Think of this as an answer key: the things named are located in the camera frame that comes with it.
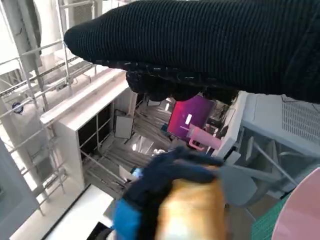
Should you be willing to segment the left black robot hand blue tape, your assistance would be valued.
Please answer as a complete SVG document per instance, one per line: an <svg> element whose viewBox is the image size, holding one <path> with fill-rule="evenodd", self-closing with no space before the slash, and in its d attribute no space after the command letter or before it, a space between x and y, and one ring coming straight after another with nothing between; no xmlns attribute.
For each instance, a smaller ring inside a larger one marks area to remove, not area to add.
<svg viewBox="0 0 320 240"><path fill-rule="evenodd" d="M223 161L179 146L158 154L142 170L116 203L113 229L118 240L153 240L162 202L169 195L173 181L182 179L208 184L214 173L205 166L223 165Z"/></svg>

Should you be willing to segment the right black knitted glove hand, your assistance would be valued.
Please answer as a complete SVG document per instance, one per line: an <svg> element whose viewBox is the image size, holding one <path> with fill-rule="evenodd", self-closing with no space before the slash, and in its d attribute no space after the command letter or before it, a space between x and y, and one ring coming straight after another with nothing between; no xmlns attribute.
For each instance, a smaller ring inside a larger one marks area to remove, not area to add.
<svg viewBox="0 0 320 240"><path fill-rule="evenodd" d="M140 0L64 34L72 54L126 72L152 101L240 91L320 102L317 0Z"/></svg>

